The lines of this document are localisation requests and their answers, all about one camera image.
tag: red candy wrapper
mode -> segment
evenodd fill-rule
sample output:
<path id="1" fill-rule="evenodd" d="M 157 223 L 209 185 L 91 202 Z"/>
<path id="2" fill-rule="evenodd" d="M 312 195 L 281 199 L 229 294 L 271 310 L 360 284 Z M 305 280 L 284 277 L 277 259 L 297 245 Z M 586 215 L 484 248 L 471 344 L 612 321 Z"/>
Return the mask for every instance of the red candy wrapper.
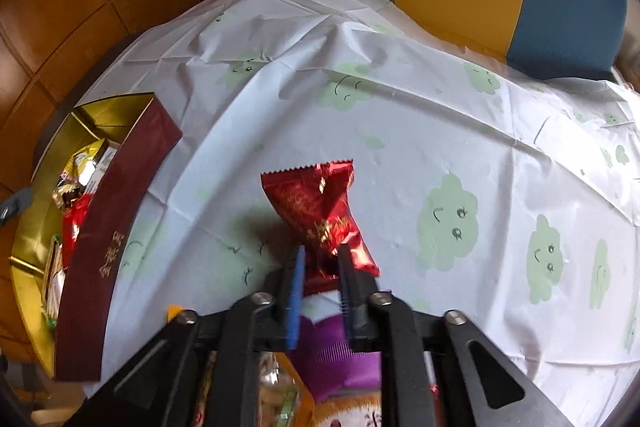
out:
<path id="1" fill-rule="evenodd" d="M 338 289 L 337 248 L 342 243 L 351 248 L 356 269 L 380 275 L 349 210 L 351 161 L 268 172 L 261 178 L 273 208 L 306 246 L 305 296 Z"/>
<path id="2" fill-rule="evenodd" d="M 93 194 L 83 194 L 62 214 L 62 267 L 64 269 L 69 268 L 71 264 L 76 239 L 93 197 Z"/>

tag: wrapped candy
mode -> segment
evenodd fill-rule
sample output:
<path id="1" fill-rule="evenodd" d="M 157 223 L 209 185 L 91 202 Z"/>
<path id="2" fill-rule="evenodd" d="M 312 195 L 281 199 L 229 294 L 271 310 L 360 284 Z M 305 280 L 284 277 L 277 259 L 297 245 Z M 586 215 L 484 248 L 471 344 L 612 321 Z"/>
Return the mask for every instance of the wrapped candy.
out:
<path id="1" fill-rule="evenodd" d="M 69 158 L 65 168 L 60 172 L 58 184 L 52 195 L 58 208 L 69 208 L 73 201 L 82 196 L 107 145 L 107 140 L 102 138 L 82 147 Z"/>
<path id="2" fill-rule="evenodd" d="M 380 275 L 349 210 L 352 183 L 350 160 L 262 174 L 273 208 L 306 246 L 305 295 L 338 289 L 337 248 L 342 243 L 351 248 L 356 269 Z"/>
<path id="3" fill-rule="evenodd" d="M 69 268 L 82 222 L 89 211 L 93 194 L 83 194 L 62 214 L 62 266 Z"/>

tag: plastic wrapper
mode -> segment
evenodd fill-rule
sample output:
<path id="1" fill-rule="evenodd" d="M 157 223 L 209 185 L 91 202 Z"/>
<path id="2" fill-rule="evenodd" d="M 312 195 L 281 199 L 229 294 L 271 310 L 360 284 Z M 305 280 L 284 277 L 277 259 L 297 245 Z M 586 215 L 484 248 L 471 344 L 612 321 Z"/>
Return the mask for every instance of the plastic wrapper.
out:
<path id="1" fill-rule="evenodd" d="M 95 191 L 98 189 L 98 184 L 100 184 L 102 177 L 104 176 L 105 172 L 107 172 L 107 168 L 111 164 L 111 161 L 113 160 L 113 157 L 116 155 L 117 151 L 118 144 L 110 141 L 107 148 L 104 150 L 104 153 L 95 164 L 94 172 L 92 172 L 91 177 L 89 178 L 89 181 L 84 188 L 85 194 L 95 194 Z"/>
<path id="2" fill-rule="evenodd" d="M 54 235 L 51 238 L 49 254 L 45 265 L 42 282 L 42 312 L 51 327 L 55 327 L 58 321 L 60 299 L 65 285 L 65 271 L 62 263 L 62 238 Z"/>
<path id="3" fill-rule="evenodd" d="M 196 407 L 193 412 L 193 427 L 202 427 L 204 425 L 204 416 L 207 409 L 207 398 L 209 397 L 211 381 L 213 378 L 213 368 L 216 367 L 217 359 L 217 351 L 211 351 L 207 356 L 207 362 L 205 362 L 204 370 L 202 372 L 202 379 L 200 380 L 198 399 L 196 401 Z"/>
<path id="4" fill-rule="evenodd" d="M 316 403 L 341 391 L 380 389 L 380 353 L 354 353 L 342 315 L 316 324 L 302 317 L 298 348 L 290 353 L 290 359 Z"/>
<path id="5" fill-rule="evenodd" d="M 433 354 L 431 351 L 424 352 L 424 365 L 427 368 L 427 377 L 429 378 L 429 389 L 431 391 L 431 398 L 433 400 L 433 407 L 436 413 L 436 425 L 437 427 L 446 426 L 446 418 L 444 416 L 444 409 L 442 406 L 442 397 L 440 395 L 440 385 L 436 377 L 436 369 L 433 365 Z"/>
<path id="6" fill-rule="evenodd" d="M 305 295 L 338 288 L 337 248 L 342 243 L 351 248 L 356 269 L 380 275 L 349 210 L 352 183 L 350 160 L 262 175 L 273 208 L 306 246 Z"/>
<path id="7" fill-rule="evenodd" d="M 217 358 L 217 351 L 211 351 L 205 362 L 191 423 L 193 427 L 204 425 Z M 308 427 L 314 401 L 284 354 L 262 354 L 258 386 L 258 427 Z"/>
<path id="8" fill-rule="evenodd" d="M 62 214 L 62 266 L 66 269 L 71 264 L 71 258 L 76 247 L 76 239 L 80 227 L 89 211 L 92 194 L 84 194 Z"/>
<path id="9" fill-rule="evenodd" d="M 95 166 L 108 146 L 104 138 L 77 151 L 60 172 L 58 184 L 53 191 L 53 200 L 58 208 L 68 208 L 83 193 L 94 174 Z"/>
<path id="10" fill-rule="evenodd" d="M 293 377 L 280 367 L 275 353 L 263 354 L 258 382 L 258 427 L 292 426 L 300 391 Z"/>

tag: white tablecloth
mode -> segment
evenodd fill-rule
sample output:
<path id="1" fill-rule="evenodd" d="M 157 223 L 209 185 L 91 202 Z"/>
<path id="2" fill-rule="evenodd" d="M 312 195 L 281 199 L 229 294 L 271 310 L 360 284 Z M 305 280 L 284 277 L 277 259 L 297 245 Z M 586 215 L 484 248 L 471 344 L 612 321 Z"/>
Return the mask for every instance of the white tablecloth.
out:
<path id="1" fill-rule="evenodd" d="M 575 425 L 601 423 L 640 367 L 634 93 L 527 79 L 387 0 L 206 0 L 142 35 L 81 103 L 144 91 L 184 137 L 130 234 L 103 380 L 169 304 L 226 309 L 276 266 L 290 238 L 261 172 L 344 158 L 380 287 L 464 311 Z M 338 296 L 304 310 L 337 314 Z"/>

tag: snack package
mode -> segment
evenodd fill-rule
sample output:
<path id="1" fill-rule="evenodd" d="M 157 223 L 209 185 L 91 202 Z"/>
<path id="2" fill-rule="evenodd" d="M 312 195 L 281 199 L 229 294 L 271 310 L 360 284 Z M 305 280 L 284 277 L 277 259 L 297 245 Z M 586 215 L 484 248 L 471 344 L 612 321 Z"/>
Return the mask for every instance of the snack package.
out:
<path id="1" fill-rule="evenodd" d="M 213 368 L 216 367 L 217 359 L 217 351 L 211 351 L 207 356 L 207 362 L 205 362 L 204 370 L 202 372 L 202 379 L 200 380 L 198 399 L 196 401 L 196 407 L 194 408 L 193 412 L 193 427 L 202 427 L 204 425 L 204 416 L 207 410 L 207 398 L 209 397 L 211 381 L 213 379 Z"/>
<path id="2" fill-rule="evenodd" d="M 380 270 L 351 216 L 351 161 L 262 174 L 262 188 L 280 217 L 306 246 L 305 296 L 338 289 L 337 248 L 346 243 L 356 269 Z"/>
<path id="3" fill-rule="evenodd" d="M 446 422 L 444 411 L 442 409 L 442 399 L 440 397 L 440 385 L 438 384 L 438 379 L 436 377 L 436 370 L 433 365 L 433 355 L 431 354 L 431 351 L 424 352 L 424 365 L 427 368 L 427 377 L 429 378 L 429 387 L 436 413 L 436 425 L 437 427 L 444 427 Z"/>
<path id="4" fill-rule="evenodd" d="M 107 169 L 117 151 L 118 144 L 110 141 L 107 148 L 104 150 L 102 157 L 95 165 L 95 170 L 93 174 L 91 174 L 91 178 L 89 178 L 89 181 L 84 188 L 85 194 L 95 194 L 95 191 L 98 189 L 98 185 L 100 184 L 104 173 L 107 172 Z"/>
<path id="5" fill-rule="evenodd" d="M 60 172 L 58 184 L 53 191 L 53 200 L 58 208 L 68 208 L 84 193 L 86 184 L 94 174 L 95 166 L 108 146 L 102 138 L 77 151 Z"/>
<path id="6" fill-rule="evenodd" d="M 42 280 L 42 312 L 51 327 L 58 321 L 60 299 L 65 285 L 65 271 L 62 266 L 62 238 L 54 235 L 51 238 L 49 254 Z"/>
<path id="7" fill-rule="evenodd" d="M 76 247 L 76 239 L 93 197 L 93 194 L 80 196 L 62 214 L 62 266 L 64 269 L 69 268 L 71 264 L 71 258 Z"/>
<path id="8" fill-rule="evenodd" d="M 207 356 L 194 407 L 193 427 L 204 425 L 217 358 L 217 351 Z M 262 354 L 258 386 L 258 427 L 308 427 L 314 401 L 284 353 Z"/>
<path id="9" fill-rule="evenodd" d="M 280 367 L 276 353 L 262 354 L 258 375 L 258 427 L 292 427 L 300 396 L 293 376 Z"/>

